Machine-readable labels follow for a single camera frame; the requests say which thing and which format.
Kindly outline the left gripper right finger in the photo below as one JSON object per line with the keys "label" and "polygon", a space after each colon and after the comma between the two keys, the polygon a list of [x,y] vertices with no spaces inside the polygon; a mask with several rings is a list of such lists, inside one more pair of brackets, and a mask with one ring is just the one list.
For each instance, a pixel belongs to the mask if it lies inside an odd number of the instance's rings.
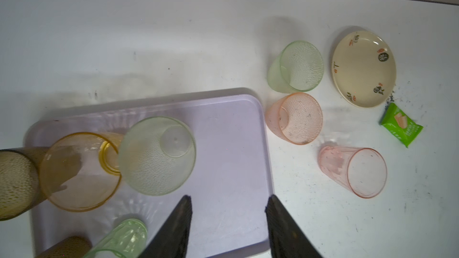
{"label": "left gripper right finger", "polygon": [[271,257],[322,258],[276,195],[265,208]]}

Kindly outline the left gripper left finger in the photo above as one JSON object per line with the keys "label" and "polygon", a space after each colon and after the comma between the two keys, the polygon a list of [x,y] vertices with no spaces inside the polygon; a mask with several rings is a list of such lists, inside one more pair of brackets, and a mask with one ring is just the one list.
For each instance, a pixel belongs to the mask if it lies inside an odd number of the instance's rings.
{"label": "left gripper left finger", "polygon": [[191,197],[184,195],[139,258],[185,258],[191,221]]}

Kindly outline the bright green glass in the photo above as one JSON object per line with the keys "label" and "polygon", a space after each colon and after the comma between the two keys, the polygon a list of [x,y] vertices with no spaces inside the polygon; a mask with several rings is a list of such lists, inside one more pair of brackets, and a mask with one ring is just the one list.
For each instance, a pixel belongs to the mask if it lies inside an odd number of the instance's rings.
{"label": "bright green glass", "polygon": [[138,219],[126,219],[97,243],[84,258],[137,258],[147,245],[148,230]]}

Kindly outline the pale green large glass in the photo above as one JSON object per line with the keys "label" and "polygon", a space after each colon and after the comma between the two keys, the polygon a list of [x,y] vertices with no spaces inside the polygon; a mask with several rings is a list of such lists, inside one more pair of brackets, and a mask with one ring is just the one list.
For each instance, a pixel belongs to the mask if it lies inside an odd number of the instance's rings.
{"label": "pale green large glass", "polygon": [[132,189],[157,197],[174,192],[187,181],[196,157],[196,141],[185,123],[171,117],[150,117],[125,134],[118,165]]}

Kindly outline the brown textured glass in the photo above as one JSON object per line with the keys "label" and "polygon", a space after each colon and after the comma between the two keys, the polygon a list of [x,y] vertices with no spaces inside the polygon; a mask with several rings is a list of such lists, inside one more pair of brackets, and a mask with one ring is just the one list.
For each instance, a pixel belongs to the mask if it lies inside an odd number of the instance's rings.
{"label": "brown textured glass", "polygon": [[1,150],[1,220],[20,216],[47,199],[39,183],[39,167],[48,148]]}
{"label": "brown textured glass", "polygon": [[48,248],[36,258],[83,258],[92,249],[92,243],[81,236],[71,236]]}

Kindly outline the amber yellow glass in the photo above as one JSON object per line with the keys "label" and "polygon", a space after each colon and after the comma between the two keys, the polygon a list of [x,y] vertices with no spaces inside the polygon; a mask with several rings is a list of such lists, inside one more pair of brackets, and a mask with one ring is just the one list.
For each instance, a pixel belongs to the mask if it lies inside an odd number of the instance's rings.
{"label": "amber yellow glass", "polygon": [[121,184],[118,153],[122,134],[78,132],[62,137],[39,167],[41,190],[56,207],[71,212],[94,210]]}

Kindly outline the pink glass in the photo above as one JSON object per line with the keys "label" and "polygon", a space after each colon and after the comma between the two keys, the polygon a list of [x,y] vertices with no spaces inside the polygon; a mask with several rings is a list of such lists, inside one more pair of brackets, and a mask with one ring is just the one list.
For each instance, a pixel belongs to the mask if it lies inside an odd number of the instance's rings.
{"label": "pink glass", "polygon": [[364,199],[376,197],[386,186],[386,162],[371,148],[325,146],[319,152],[318,164],[330,179]]}
{"label": "pink glass", "polygon": [[307,145],[320,134],[323,113],[314,97],[306,93],[294,93],[269,107],[265,122],[277,137],[294,145]]}

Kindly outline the lilac plastic tray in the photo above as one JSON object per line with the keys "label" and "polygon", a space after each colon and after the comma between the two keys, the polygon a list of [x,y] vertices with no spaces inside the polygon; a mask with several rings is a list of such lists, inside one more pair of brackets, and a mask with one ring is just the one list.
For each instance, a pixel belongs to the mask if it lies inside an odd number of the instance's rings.
{"label": "lilac plastic tray", "polygon": [[124,133],[138,121],[160,115],[181,120],[196,139],[190,178],[161,197],[122,183],[103,206],[83,213],[43,202],[31,212],[36,253],[76,235],[95,244],[128,218],[141,220],[153,238],[184,195],[192,199],[189,258],[244,258],[269,249],[265,206],[273,183],[263,109],[250,94],[62,110],[33,125],[25,143],[50,146],[80,131]]}

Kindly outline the pink glass front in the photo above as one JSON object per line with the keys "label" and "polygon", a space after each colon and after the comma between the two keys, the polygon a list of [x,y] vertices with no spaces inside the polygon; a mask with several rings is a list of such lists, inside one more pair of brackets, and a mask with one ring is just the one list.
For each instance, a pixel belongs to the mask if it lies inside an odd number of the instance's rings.
{"label": "pink glass front", "polygon": [[386,186],[386,162],[371,148],[325,146],[319,152],[318,164],[330,179],[364,199],[376,197]]}

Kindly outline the green snack packet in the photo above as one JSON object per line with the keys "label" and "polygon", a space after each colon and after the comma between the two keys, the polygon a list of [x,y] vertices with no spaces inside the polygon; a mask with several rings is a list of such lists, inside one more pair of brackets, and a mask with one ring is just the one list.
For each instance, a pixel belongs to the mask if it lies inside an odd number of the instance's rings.
{"label": "green snack packet", "polygon": [[386,128],[406,148],[415,141],[424,127],[415,123],[395,103],[390,103],[386,113],[380,121],[380,125]]}

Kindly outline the pale green far glass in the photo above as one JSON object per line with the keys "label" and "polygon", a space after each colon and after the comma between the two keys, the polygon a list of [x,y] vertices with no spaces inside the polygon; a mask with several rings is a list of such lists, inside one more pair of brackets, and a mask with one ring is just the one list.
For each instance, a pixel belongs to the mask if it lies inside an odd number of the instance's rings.
{"label": "pale green far glass", "polygon": [[279,93],[305,93],[320,84],[324,71],[320,51],[310,42],[294,41],[272,63],[267,82]]}

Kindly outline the cream small plate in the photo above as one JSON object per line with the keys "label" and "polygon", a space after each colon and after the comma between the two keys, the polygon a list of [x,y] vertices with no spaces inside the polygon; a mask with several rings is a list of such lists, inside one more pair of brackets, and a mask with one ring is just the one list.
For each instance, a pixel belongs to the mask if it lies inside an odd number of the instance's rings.
{"label": "cream small plate", "polygon": [[360,108],[381,105],[396,85],[396,62],[390,47],[365,30],[351,32],[337,44],[331,70],[340,95]]}

